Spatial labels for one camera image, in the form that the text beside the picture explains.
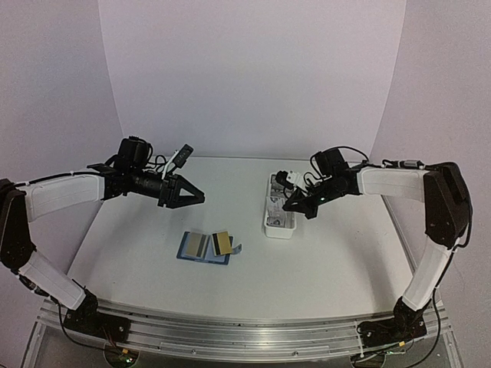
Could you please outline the gold credit card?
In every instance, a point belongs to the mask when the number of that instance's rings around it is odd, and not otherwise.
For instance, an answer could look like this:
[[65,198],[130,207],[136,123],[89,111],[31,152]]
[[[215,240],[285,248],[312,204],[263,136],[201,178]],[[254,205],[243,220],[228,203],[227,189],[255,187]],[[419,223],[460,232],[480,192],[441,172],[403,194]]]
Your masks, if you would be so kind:
[[208,238],[208,235],[190,232],[187,238],[185,255],[193,258],[204,258]]

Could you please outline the silver cards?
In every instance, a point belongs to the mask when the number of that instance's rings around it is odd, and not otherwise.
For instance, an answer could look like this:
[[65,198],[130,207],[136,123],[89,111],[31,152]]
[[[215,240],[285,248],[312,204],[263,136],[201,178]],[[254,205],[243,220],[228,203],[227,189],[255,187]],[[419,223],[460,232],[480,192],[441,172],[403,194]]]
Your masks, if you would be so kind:
[[227,231],[212,233],[209,237],[207,255],[221,257],[232,254],[232,242]]

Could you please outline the blue card holder wallet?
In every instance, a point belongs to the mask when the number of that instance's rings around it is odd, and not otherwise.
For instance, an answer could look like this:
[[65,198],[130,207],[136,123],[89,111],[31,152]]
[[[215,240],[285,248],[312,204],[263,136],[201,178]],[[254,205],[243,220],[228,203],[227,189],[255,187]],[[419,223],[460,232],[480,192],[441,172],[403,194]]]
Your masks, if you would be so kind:
[[211,265],[228,265],[232,255],[242,251],[242,244],[232,248],[230,254],[216,255],[213,237],[197,232],[184,232],[176,254],[177,259]]

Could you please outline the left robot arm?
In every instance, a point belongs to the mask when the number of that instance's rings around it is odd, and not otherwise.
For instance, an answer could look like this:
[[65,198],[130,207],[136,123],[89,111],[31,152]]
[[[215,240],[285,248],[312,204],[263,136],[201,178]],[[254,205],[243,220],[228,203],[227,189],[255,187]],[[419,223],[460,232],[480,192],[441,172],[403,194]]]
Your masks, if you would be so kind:
[[67,310],[58,315],[63,329],[123,343],[129,333],[129,319],[101,312],[95,294],[68,277],[38,250],[31,240],[30,224],[63,209],[130,193],[156,199],[159,207],[168,209],[202,204],[204,192],[175,172],[192,153],[193,148],[184,145],[157,171],[150,165],[152,145],[129,136],[122,139],[115,155],[104,163],[87,166],[84,171],[19,183],[2,179],[2,265],[30,291]]

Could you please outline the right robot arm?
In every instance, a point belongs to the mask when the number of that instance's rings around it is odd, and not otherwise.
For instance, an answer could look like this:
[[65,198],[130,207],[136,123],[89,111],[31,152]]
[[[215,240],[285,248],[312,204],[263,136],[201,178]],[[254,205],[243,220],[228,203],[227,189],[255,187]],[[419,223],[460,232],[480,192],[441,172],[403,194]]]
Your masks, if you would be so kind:
[[286,212],[314,219],[321,205],[347,196],[381,196],[406,199],[421,206],[425,245],[407,288],[386,319],[366,320],[358,325],[366,347],[391,345],[422,337],[427,328],[423,315],[435,305],[437,288],[456,251],[470,243],[473,204],[457,163],[426,164],[420,160],[389,160],[380,164],[363,158],[349,163],[335,146],[314,154],[315,171],[304,174],[279,171],[275,181],[284,189]]

